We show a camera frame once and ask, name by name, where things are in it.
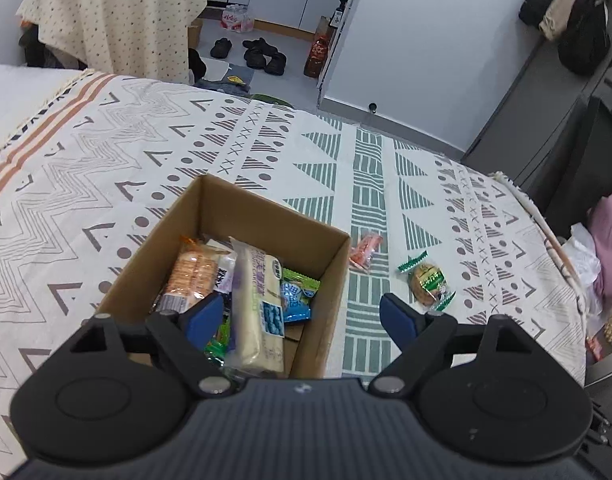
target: bottle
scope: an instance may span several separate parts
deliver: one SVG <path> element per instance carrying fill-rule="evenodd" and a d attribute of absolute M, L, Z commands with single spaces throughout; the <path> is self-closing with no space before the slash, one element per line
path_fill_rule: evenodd
<path fill-rule="evenodd" d="M 339 7 L 335 9 L 335 13 L 330 19 L 329 27 L 339 28 L 339 25 L 341 25 L 342 23 L 342 16 L 344 15 L 344 10 L 346 9 L 347 2 L 348 0 L 339 0 Z"/>
<path fill-rule="evenodd" d="M 324 68 L 324 63 L 328 58 L 328 40 L 324 37 L 318 38 L 310 48 L 310 54 L 306 59 L 304 66 L 304 75 L 308 77 L 318 78 L 321 70 Z"/>

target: white plastic bag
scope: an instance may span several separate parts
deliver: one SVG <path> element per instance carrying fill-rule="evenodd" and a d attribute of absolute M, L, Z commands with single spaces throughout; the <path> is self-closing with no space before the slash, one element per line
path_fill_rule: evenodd
<path fill-rule="evenodd" d="M 602 270 L 602 264 L 595 253 L 593 236 L 582 224 L 570 228 L 570 238 L 562 246 L 575 271 L 585 287 L 593 285 Z"/>
<path fill-rule="evenodd" d="M 575 224 L 570 228 L 570 238 L 562 245 L 562 249 L 575 267 L 575 272 L 584 287 L 588 307 L 587 333 L 593 336 L 603 325 L 600 318 L 603 309 L 602 300 L 593 287 L 602 270 L 602 263 L 595 252 L 593 235 L 582 224 Z"/>

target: cracker package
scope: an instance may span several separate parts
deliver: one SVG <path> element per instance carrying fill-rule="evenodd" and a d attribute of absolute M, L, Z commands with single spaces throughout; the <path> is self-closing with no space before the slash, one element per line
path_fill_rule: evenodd
<path fill-rule="evenodd" d="M 282 266 L 264 251 L 230 239 L 237 252 L 232 283 L 233 351 L 225 365 L 250 374 L 284 371 Z"/>
<path fill-rule="evenodd" d="M 451 303 L 455 293 L 449 288 L 442 270 L 427 260 L 427 256 L 428 252 L 424 251 L 401 264 L 398 271 L 408 273 L 408 288 L 419 303 L 441 312 Z"/>
<path fill-rule="evenodd" d="M 182 313 L 208 296 L 215 286 L 220 256 L 225 251 L 183 238 L 179 256 L 161 293 L 157 310 Z"/>

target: grey floor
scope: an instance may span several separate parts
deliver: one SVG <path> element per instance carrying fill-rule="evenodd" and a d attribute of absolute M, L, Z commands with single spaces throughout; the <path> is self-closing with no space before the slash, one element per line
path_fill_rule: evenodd
<path fill-rule="evenodd" d="M 232 42 L 232 49 L 226 61 L 246 66 L 244 52 L 241 44 L 244 40 L 256 40 L 262 37 L 267 43 L 276 46 L 286 55 L 286 71 L 283 76 L 270 75 L 263 70 L 256 70 L 250 84 L 251 94 L 266 94 L 289 102 L 293 107 L 307 112 L 317 111 L 317 80 L 306 77 L 304 64 L 310 51 L 310 42 L 289 38 L 263 30 L 253 30 L 240 34 L 220 27 L 217 20 L 204 20 L 204 26 L 199 39 L 197 50 L 200 56 L 210 57 L 210 51 L 219 38 L 228 38 Z"/>

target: patterned bedspread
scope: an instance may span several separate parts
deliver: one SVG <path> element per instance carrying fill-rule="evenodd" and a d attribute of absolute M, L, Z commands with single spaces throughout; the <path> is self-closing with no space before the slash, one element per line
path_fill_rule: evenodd
<path fill-rule="evenodd" d="M 337 120 L 87 72 L 0 153 L 0 474 L 23 457 L 8 419 L 15 389 L 207 172 L 355 241 L 368 230 L 384 237 L 370 274 L 349 272 L 330 375 L 370 378 L 398 354 L 378 302 L 388 291 L 413 302 L 395 268 L 428 250 L 456 291 L 448 314 L 480 324 L 509 314 L 583 380 L 576 293 L 504 182 Z"/>

